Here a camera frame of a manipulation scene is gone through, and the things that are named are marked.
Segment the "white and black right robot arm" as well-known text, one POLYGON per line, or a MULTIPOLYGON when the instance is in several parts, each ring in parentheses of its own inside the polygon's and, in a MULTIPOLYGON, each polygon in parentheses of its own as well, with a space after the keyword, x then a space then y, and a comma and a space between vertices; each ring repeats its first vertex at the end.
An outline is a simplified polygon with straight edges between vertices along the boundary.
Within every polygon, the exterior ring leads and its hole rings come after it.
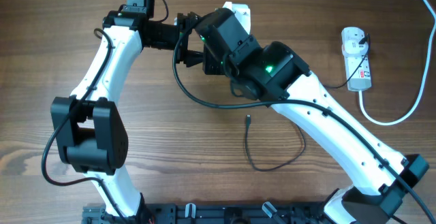
POLYGON ((270 106, 308 133, 346 172, 352 185, 326 202, 334 223, 386 223, 429 168, 420 155, 402 155, 376 138, 328 93, 288 46, 260 46, 226 8, 195 30, 224 74, 249 99, 270 106))

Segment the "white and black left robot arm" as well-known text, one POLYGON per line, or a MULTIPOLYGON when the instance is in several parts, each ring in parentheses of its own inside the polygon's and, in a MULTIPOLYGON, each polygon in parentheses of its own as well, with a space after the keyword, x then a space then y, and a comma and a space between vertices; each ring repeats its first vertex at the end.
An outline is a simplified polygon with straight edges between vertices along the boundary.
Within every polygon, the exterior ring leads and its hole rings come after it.
POLYGON ((101 215, 109 223, 152 223, 153 213, 131 181, 125 160, 129 139, 117 104, 133 62, 144 48, 178 50, 176 59, 194 53, 181 38, 190 34, 200 16, 178 15, 175 24, 154 20, 155 0, 127 0, 95 29, 101 44, 90 68, 69 97, 55 97, 50 113, 54 127, 42 155, 42 175, 52 185, 66 187, 48 175, 52 144, 59 158, 84 176, 72 185, 91 181, 105 203, 101 215))

